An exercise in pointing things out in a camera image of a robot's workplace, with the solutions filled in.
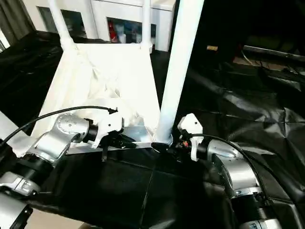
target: black tabletop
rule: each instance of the black tabletop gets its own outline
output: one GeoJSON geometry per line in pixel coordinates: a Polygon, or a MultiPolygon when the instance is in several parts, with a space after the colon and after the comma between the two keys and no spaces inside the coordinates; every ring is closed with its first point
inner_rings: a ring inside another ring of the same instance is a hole
{"type": "MultiPolygon", "coordinates": [[[[45,32],[0,54],[0,110],[17,125],[38,115],[61,55],[58,36],[45,32]]],[[[151,60],[161,103],[169,53],[154,51],[151,60]]],[[[236,142],[260,161],[253,163],[283,228],[298,228],[305,217],[304,85],[299,75],[196,62],[189,67],[176,118],[177,124],[194,113],[204,133],[236,142]]],[[[5,168],[4,158],[13,154],[6,148],[0,156],[5,168]]],[[[152,149],[112,151],[106,162],[98,153],[66,156],[30,202],[103,228],[236,226],[213,165],[179,163],[152,149]]]]}

